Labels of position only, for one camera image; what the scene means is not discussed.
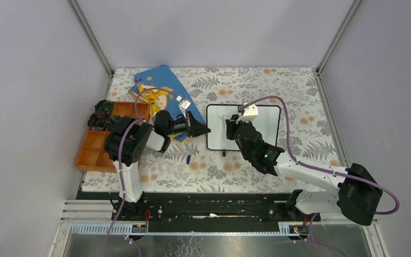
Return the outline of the white whiteboard black frame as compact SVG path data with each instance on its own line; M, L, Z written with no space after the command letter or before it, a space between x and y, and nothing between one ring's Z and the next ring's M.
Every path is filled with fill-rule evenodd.
M265 142L276 145L280 122L281 107L277 105L258 105L258 116L252 121L253 126L262 134ZM208 150L238 151L235 141L226 138L226 124L220 119L224 115L230 119L238 113L236 104L210 104L206 108L207 127L211 132L206 136Z

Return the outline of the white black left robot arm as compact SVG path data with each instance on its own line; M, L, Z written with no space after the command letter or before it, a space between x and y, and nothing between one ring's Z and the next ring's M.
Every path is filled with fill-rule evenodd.
M119 176L119 197L126 202L124 213L132 220L144 215L144 205L138 202L143 194L139 181L139 161L145 148L164 153L171 136L186 133L190 138L210 133L206 124L199 122L192 112L174 120L162 110L155 115L153 124L125 116L121 118L104 143L104 151L113 162Z

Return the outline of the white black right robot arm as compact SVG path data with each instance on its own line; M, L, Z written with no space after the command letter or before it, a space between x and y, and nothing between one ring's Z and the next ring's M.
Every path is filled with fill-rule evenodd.
M230 119L208 119L207 137L215 142L233 141L243 159L262 174L291 177L322 189L293 191L285 207L288 218L298 221L314 214L342 214L359 225L372 223L383 190L364 166L333 167L294 159L265 142L251 122L237 122L237 118L235 114Z

